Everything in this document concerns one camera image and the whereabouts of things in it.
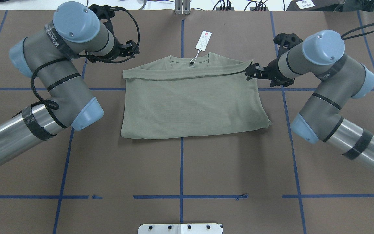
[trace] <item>white metal bracket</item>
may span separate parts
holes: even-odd
[[[222,224],[145,224],[138,234],[223,234]]]

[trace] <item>hang tag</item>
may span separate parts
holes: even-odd
[[[201,51],[204,51],[206,49],[207,44],[209,43],[211,36],[212,36],[211,32],[203,31],[202,35],[200,36],[199,42],[197,42],[196,49],[200,49]]]
[[[314,5],[313,1],[311,1],[311,0],[303,0],[303,1],[295,2],[295,3],[297,3],[297,5],[300,9],[306,9],[306,8],[316,6],[316,5]]]

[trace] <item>black cable loop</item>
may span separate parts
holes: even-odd
[[[367,34],[374,33],[374,30],[373,30],[373,31],[370,31],[370,32],[364,32],[364,33],[361,33],[361,34],[357,34],[357,35],[354,35],[354,36],[344,38],[345,36],[349,35],[350,33],[354,32],[354,31],[361,30],[361,29],[368,28],[368,27],[372,27],[372,26],[374,26],[374,23],[368,24],[368,25],[363,25],[363,26],[358,27],[358,28],[353,28],[352,30],[348,31],[347,33],[344,33],[340,38],[342,40],[347,40],[347,39],[351,39],[351,38],[355,38],[355,37],[361,37],[361,36],[364,36],[364,35],[367,35]]]

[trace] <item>folded t-shirt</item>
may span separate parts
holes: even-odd
[[[252,131],[271,125],[256,79],[247,81],[241,62],[214,53],[167,56],[123,71],[125,113],[121,135],[167,139]]]

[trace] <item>white sticker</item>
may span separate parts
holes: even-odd
[[[200,49],[201,51],[204,51],[206,49],[207,44],[209,43],[211,36],[212,36],[211,32],[203,31],[202,35],[200,36],[199,42],[197,42],[196,49]]]
[[[313,1],[311,0],[303,0],[303,1],[296,2],[296,3],[300,9],[306,9],[306,8],[316,6],[313,4]]]

